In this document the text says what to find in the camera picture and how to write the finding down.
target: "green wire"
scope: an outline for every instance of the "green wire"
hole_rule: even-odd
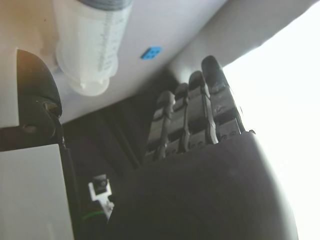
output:
[[[94,217],[94,216],[97,216],[97,215],[102,215],[102,214],[104,215],[105,212],[104,211],[94,211],[94,212],[90,212],[90,213],[84,215],[81,219],[82,219],[82,221],[85,221],[85,220],[87,220],[87,219],[89,219],[91,217]]]

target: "clear syringe barrel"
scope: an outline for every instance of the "clear syringe barrel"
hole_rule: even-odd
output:
[[[85,96],[102,94],[118,69],[117,52],[132,0],[53,0],[58,65]]]

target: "blue lego brick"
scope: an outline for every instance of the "blue lego brick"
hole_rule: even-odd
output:
[[[141,58],[143,60],[153,59],[155,56],[157,56],[159,53],[161,53],[161,51],[162,51],[162,47],[152,46],[141,56]]]

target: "bright window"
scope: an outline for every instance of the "bright window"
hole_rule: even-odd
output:
[[[300,240],[320,240],[320,4],[224,68],[291,204]]]

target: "blue toy brick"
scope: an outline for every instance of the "blue toy brick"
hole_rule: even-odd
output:
[[[150,47],[142,56],[143,60],[150,60],[157,56],[162,51],[162,47],[160,46],[152,46]]]

